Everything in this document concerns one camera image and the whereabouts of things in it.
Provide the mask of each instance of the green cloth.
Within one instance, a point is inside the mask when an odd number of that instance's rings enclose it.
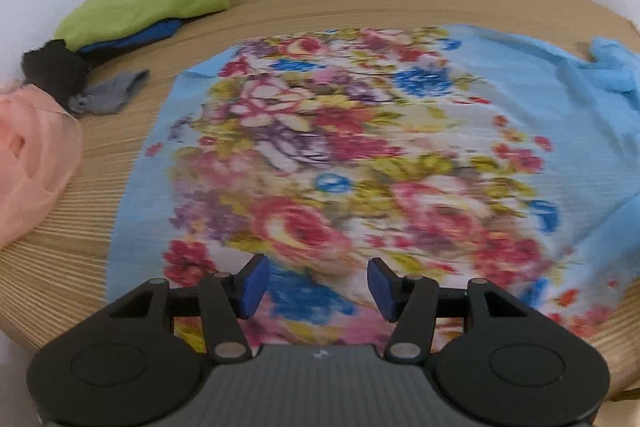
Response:
[[[62,20],[55,38],[77,51],[127,37],[162,19],[197,17],[228,6],[229,0],[88,0]]]

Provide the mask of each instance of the folded clothing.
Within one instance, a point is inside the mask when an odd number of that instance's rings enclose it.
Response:
[[[48,92],[64,109],[68,109],[69,97],[82,92],[89,72],[87,63],[62,39],[22,54],[21,67],[28,84]]]
[[[122,39],[115,39],[114,41],[94,42],[94,44],[88,44],[78,50],[79,55],[84,55],[96,50],[103,50],[105,48],[123,49],[130,46],[144,46],[145,44],[151,44],[152,42],[161,41],[171,37],[178,28],[182,26],[181,19],[165,19],[158,21],[143,30],[140,30],[133,35],[129,35]]]
[[[164,19],[197,17],[228,5],[229,0],[87,0],[62,20],[55,36],[77,51],[131,36]]]
[[[46,92],[0,96],[0,248],[47,217],[81,152],[80,124]]]
[[[113,78],[88,86],[81,94],[69,99],[69,111],[81,116],[87,113],[120,112],[136,96],[149,78],[149,70],[123,71]]]

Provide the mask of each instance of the pink cloth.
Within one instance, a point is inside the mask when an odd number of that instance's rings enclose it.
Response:
[[[82,128],[35,86],[0,94],[0,248],[37,227],[82,154]]]

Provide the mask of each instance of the blue flower print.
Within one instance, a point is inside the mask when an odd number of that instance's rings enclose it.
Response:
[[[462,46],[462,41],[458,39],[438,39],[438,42],[442,44],[442,48],[446,52],[452,52]]]
[[[399,71],[394,75],[394,84],[405,93],[419,98],[449,94],[452,86],[446,68],[439,70],[412,68]]]
[[[344,176],[326,172],[316,178],[316,190],[331,192],[333,194],[343,194],[351,190],[351,182]]]
[[[280,58],[274,62],[271,66],[274,70],[278,71],[311,71],[316,69],[322,69],[324,66],[318,66],[311,62],[301,62],[298,60],[288,60],[286,58]]]
[[[327,324],[332,315],[353,315],[356,306],[328,286],[308,276],[270,263],[271,279],[267,291],[273,301],[272,317],[304,321],[316,326]]]
[[[543,200],[529,201],[531,214],[538,218],[540,232],[554,233],[560,225],[558,207]]]
[[[549,280],[546,277],[540,277],[520,296],[520,300],[527,306],[538,308],[542,304],[542,294],[547,286],[549,286]]]

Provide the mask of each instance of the wood grain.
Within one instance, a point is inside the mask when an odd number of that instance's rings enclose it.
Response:
[[[183,27],[95,71],[150,68],[151,80],[123,113],[87,117],[78,173],[46,221],[0,251],[0,325],[41,346],[102,305],[110,233],[133,162],[182,70],[240,39],[300,30],[451,23],[526,34],[586,56],[593,36],[640,52],[625,19],[587,0],[232,0],[232,7]],[[593,344],[612,370],[611,392],[640,377],[640,283]]]

